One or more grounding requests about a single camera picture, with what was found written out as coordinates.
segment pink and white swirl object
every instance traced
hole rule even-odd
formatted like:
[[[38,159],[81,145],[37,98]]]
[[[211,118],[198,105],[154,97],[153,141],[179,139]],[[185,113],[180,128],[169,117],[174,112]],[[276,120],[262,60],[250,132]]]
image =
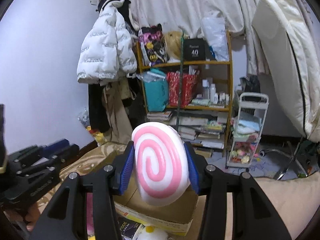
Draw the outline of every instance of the pink and white swirl object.
[[[132,133],[135,174],[144,202],[166,206],[189,186],[186,151],[178,133],[158,122],[139,125]]]

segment white puffer jacket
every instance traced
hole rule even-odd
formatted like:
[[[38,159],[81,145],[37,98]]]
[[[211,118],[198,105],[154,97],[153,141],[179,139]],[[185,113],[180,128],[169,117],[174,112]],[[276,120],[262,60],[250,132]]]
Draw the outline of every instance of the white puffer jacket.
[[[79,83],[106,85],[137,70],[132,40],[117,8],[124,0],[107,0],[84,38],[78,63]]]

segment black zipper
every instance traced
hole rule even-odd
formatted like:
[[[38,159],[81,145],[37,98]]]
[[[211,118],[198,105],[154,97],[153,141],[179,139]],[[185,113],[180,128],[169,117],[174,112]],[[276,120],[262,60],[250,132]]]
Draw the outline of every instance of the black zipper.
[[[298,72],[299,85],[300,85],[300,91],[301,91],[302,103],[303,103],[303,131],[304,131],[304,133],[306,135],[306,138],[307,138],[308,136],[307,136],[307,133],[306,133],[306,98],[304,96],[304,92],[303,92],[303,88],[302,88],[302,78],[301,78],[301,73],[300,73],[300,69],[299,69],[299,66],[298,66],[297,56],[296,56],[296,54],[294,52],[293,45],[291,43],[291,40],[289,38],[288,33],[287,33],[287,37],[288,37],[288,40],[289,40],[289,43],[290,43],[290,46],[291,46],[291,51],[293,53],[294,61],[296,63],[296,68],[297,68],[297,72]]]

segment black box with number 40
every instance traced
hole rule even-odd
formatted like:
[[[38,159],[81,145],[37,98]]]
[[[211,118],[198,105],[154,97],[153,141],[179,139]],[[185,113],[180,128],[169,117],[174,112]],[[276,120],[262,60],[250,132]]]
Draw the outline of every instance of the black box with number 40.
[[[186,39],[183,48],[184,60],[205,60],[204,39]]]

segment white curtain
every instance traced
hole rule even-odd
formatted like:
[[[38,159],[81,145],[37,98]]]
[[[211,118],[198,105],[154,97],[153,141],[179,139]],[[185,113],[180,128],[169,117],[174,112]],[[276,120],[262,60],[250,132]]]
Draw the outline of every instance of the white curtain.
[[[192,38],[201,33],[201,18],[224,17],[227,28],[243,34],[244,19],[239,0],[131,0],[133,17],[140,27],[161,23],[164,33],[184,29]]]
[[[269,74],[268,64],[266,62],[260,39],[258,38],[255,30],[251,26],[251,21],[253,19],[256,7],[259,0],[239,0],[243,12],[244,24],[245,24],[245,33],[247,40],[247,72],[249,74],[260,74],[266,73]],[[300,13],[304,17],[304,20],[311,32],[314,43],[316,45],[317,56],[319,57],[319,46],[314,36],[312,21],[306,10],[306,7],[303,4],[303,0],[294,0],[297,3],[297,6],[300,9]]]

